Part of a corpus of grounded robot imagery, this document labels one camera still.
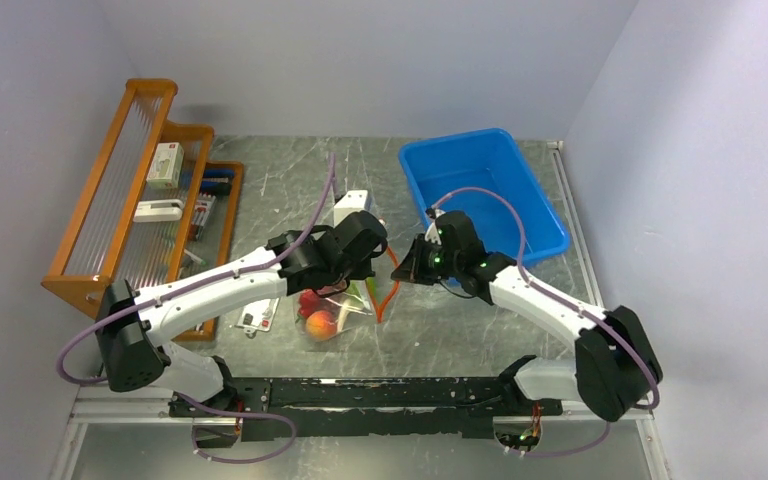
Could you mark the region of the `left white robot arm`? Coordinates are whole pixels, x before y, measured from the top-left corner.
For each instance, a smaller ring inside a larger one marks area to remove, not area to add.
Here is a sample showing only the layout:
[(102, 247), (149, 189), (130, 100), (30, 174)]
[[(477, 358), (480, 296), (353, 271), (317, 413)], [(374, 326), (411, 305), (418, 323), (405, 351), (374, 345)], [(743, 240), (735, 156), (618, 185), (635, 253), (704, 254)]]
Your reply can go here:
[(228, 413), (237, 388), (227, 365), (178, 346), (175, 337), (256, 301), (364, 280), (386, 248), (385, 227), (361, 210), (334, 227), (313, 227), (308, 237), (288, 231), (238, 260), (143, 293), (125, 281), (110, 285), (114, 320), (97, 334), (109, 389), (157, 386), (197, 400), (211, 415)]

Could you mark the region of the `blue plastic bin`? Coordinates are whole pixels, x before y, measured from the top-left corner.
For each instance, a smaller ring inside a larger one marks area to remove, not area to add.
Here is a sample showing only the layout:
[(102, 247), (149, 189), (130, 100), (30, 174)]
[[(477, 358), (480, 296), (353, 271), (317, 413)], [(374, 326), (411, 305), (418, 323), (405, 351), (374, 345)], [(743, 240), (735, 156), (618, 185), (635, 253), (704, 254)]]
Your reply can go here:
[(442, 209), (465, 212), (487, 250), (513, 257), (520, 242), (514, 217), (491, 193), (506, 200), (523, 223), (527, 268), (569, 248), (568, 229), (507, 131), (489, 128), (411, 142), (400, 149), (399, 162), (424, 227), (431, 223), (426, 210), (432, 204), (467, 187)]

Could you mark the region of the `clear zip top bag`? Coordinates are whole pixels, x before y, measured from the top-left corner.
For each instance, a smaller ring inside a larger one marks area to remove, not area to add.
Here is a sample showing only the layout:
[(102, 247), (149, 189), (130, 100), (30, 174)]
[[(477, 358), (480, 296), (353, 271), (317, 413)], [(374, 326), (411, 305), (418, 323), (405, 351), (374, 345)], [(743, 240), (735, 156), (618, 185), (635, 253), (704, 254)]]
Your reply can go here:
[[(333, 337), (335, 338), (351, 329), (371, 325), (372, 321), (375, 321), (376, 324), (382, 323), (387, 307), (398, 293), (399, 288), (400, 283), (392, 281), (389, 291), (383, 294), (383, 290), (379, 287), (379, 277), (374, 274), (363, 281), (353, 281), (345, 292), (313, 291), (323, 300), (321, 310), (330, 311), (338, 321), (339, 333)], [(306, 319), (300, 317), (297, 311), (296, 324), (300, 331), (310, 341), (317, 342), (306, 334)]]

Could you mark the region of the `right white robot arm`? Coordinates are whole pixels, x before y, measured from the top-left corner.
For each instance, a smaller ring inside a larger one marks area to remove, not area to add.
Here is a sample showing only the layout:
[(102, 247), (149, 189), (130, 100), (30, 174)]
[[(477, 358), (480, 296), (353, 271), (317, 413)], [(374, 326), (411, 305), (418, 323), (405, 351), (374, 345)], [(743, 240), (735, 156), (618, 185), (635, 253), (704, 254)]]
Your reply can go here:
[(417, 235), (391, 278), (416, 285), (453, 279), (468, 297), (524, 317), (570, 349), (571, 359), (525, 356), (501, 374), (499, 398), (510, 413), (536, 401), (577, 401), (615, 422), (653, 397), (663, 378), (633, 310), (588, 304), (522, 272), (514, 258), (486, 250), (462, 211), (439, 215)]

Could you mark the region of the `red fake chili pepper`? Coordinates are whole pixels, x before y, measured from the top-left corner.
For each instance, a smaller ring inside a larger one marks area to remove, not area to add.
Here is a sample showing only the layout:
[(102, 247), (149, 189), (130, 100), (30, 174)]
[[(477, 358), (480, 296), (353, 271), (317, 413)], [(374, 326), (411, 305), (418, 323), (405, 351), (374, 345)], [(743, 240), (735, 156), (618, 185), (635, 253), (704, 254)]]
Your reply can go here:
[(298, 297), (298, 315), (303, 319), (322, 309), (323, 300), (313, 290), (306, 290)]

